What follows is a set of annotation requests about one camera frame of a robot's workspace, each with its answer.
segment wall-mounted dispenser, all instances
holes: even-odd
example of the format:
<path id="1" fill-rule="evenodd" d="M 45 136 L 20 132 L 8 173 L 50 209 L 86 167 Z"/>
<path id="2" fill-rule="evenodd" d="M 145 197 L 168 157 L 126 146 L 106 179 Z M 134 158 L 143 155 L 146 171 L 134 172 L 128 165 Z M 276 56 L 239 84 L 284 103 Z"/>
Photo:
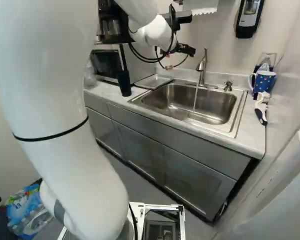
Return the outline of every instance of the wall-mounted dispenser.
<path id="1" fill-rule="evenodd" d="M 235 27 L 238 39 L 249 39 L 255 34 L 264 3 L 265 0 L 241 0 Z"/>

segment running water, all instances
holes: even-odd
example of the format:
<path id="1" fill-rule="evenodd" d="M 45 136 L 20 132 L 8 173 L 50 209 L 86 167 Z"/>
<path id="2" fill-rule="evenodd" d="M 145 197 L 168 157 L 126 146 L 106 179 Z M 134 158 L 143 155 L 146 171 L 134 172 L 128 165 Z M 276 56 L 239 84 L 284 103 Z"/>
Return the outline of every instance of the running water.
<path id="1" fill-rule="evenodd" d="M 198 80 L 198 82 L 196 83 L 196 87 L 195 87 L 194 103 L 193 103 L 193 109 L 192 109 L 192 112 L 193 112 L 193 113 L 195 112 L 195 108 L 196 108 L 197 93 L 198 93 L 199 82 L 200 82 L 200 80 Z"/>

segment white countertop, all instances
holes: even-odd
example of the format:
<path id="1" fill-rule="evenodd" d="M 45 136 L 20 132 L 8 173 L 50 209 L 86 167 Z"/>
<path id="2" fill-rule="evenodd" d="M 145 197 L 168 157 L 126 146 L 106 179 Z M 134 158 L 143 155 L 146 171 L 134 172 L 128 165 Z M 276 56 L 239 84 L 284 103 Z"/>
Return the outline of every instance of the white countertop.
<path id="1" fill-rule="evenodd" d="M 129 100 L 148 90 L 132 86 L 131 91 L 131 96 L 123 97 L 119 86 L 100 81 L 97 82 L 95 87 L 84 90 L 85 94 L 96 96 L 110 104 L 235 150 L 247 156 L 260 160 L 266 152 L 266 128 L 260 124 L 255 114 L 254 101 L 250 94 L 248 94 L 246 98 L 237 136 L 236 138 L 231 138 L 211 132 L 208 129 L 199 126 L 185 124 L 183 121 L 128 103 Z"/>

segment faucet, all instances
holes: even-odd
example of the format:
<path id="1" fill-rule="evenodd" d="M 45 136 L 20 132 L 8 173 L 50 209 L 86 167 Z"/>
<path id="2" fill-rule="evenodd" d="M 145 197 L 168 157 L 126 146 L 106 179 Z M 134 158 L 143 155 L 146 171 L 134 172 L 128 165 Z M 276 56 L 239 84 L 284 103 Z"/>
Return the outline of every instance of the faucet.
<path id="1" fill-rule="evenodd" d="M 207 70 L 207 63 L 208 63 L 208 49 L 205 47 L 204 48 L 204 56 L 198 63 L 198 66 L 196 66 L 196 71 L 200 72 L 200 77 L 199 77 L 199 86 L 208 88 L 208 89 L 218 89 L 217 86 L 215 85 L 210 85 L 205 83 L 205 77 L 206 77 L 206 70 Z"/>
<path id="2" fill-rule="evenodd" d="M 205 85 L 207 62 L 208 62 L 208 49 L 205 47 L 204 56 L 201 59 L 201 61 L 198 63 L 198 66 L 196 66 L 197 72 L 200 72 L 199 85 Z"/>
<path id="3" fill-rule="evenodd" d="M 224 83 L 224 85 L 225 85 L 225 87 L 223 88 L 223 90 L 225 92 L 228 92 L 228 91 L 231 92 L 232 91 L 232 85 L 233 85 L 233 83 L 231 81 L 226 81 Z"/>

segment microwave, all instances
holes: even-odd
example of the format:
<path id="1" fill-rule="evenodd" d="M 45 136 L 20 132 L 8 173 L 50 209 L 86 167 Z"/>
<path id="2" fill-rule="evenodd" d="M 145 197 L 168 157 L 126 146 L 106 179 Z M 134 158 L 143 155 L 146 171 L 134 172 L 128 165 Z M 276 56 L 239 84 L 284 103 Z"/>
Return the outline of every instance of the microwave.
<path id="1" fill-rule="evenodd" d="M 154 48 L 133 43 L 135 49 L 143 56 L 155 57 Z M 130 84 L 156 73 L 156 65 L 139 60 L 130 50 L 128 43 L 96 44 L 90 54 L 94 74 L 98 80 L 118 84 L 118 77 L 127 73 Z"/>

